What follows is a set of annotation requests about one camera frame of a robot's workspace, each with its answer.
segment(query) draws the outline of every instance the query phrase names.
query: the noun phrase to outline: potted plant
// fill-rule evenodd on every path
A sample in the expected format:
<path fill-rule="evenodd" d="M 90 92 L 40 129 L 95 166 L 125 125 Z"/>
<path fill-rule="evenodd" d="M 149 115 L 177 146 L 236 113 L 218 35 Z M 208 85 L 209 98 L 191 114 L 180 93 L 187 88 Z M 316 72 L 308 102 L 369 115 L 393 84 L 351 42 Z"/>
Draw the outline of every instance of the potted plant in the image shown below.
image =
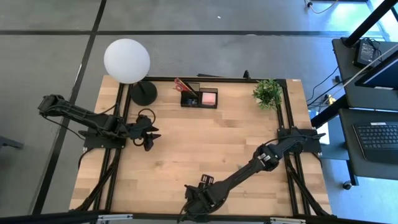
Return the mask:
<path fill-rule="evenodd" d="M 259 107 L 264 109 L 274 109 L 281 104 L 280 97 L 282 89 L 280 85 L 273 79 L 259 81 L 255 90 L 253 90 L 253 97 Z"/>

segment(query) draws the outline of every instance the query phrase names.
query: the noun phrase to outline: monitor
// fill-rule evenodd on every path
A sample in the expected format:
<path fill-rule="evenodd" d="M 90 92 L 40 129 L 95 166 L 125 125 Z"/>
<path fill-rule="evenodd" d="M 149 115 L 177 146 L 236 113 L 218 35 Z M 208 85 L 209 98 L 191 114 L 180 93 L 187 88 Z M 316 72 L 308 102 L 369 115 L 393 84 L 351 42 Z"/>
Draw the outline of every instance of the monitor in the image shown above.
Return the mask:
<path fill-rule="evenodd" d="M 398 90 L 398 50 L 368 71 L 355 85 Z"/>

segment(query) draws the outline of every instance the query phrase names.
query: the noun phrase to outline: wooden tabletop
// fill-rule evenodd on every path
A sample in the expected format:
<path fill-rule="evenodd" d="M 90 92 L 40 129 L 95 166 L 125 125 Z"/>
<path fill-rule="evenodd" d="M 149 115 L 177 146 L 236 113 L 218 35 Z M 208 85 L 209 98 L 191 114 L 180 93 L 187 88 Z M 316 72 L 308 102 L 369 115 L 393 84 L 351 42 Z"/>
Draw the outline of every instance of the wooden tabletop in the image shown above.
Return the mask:
<path fill-rule="evenodd" d="M 154 126 L 160 129 L 158 133 L 162 137 L 154 141 L 149 152 L 127 141 L 121 153 L 112 212 L 178 214 L 186 201 L 184 184 L 197 186 L 202 174 L 213 176 L 215 181 L 223 180 L 246 165 L 258 145 L 276 138 L 277 113 L 258 108 L 251 96 L 255 83 L 201 83 L 201 87 L 218 88 L 216 110 L 182 108 L 180 93 L 173 89 L 174 82 L 153 83 L 158 91 L 156 101 L 146 107 L 132 102 L 127 122 L 135 122 L 139 110 L 150 108 L 156 113 Z M 95 112 L 114 105 L 118 86 L 117 81 L 104 76 Z M 295 125 L 311 128 L 301 81 L 287 80 L 287 89 Z M 94 149 L 83 158 L 70 208 L 79 206 L 93 190 L 103 155 L 104 149 Z M 309 153 L 302 153 L 301 158 L 308 189 L 330 212 L 319 161 Z M 107 186 L 103 192 L 101 208 L 104 208 Z M 302 212 L 299 192 L 296 186 Z M 235 187 L 214 214 L 292 215 L 283 160 L 272 172 L 257 173 Z"/>

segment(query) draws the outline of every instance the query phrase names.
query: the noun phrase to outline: white globe lamp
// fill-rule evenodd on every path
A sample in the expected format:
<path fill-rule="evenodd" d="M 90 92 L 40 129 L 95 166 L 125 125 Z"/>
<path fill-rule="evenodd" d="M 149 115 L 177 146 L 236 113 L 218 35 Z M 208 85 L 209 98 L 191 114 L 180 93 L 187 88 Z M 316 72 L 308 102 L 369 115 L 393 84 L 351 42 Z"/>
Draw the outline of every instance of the white globe lamp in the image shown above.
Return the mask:
<path fill-rule="evenodd" d="M 131 90 L 131 99 L 140 106 L 153 103 L 157 97 L 156 86 L 141 81 L 149 71 L 148 51 L 135 40 L 120 39 L 108 46 L 104 54 L 105 69 L 120 83 L 136 83 Z"/>

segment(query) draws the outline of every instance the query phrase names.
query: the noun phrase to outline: black lamp base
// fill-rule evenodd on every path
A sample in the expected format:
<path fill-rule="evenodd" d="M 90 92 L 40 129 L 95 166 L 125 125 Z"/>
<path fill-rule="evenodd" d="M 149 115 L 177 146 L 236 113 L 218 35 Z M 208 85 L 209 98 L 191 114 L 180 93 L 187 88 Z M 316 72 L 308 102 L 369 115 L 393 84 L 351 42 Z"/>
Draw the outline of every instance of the black lamp base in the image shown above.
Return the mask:
<path fill-rule="evenodd" d="M 132 87 L 130 97 L 139 106 L 150 105 L 157 97 L 156 86 L 151 82 L 140 81 Z"/>

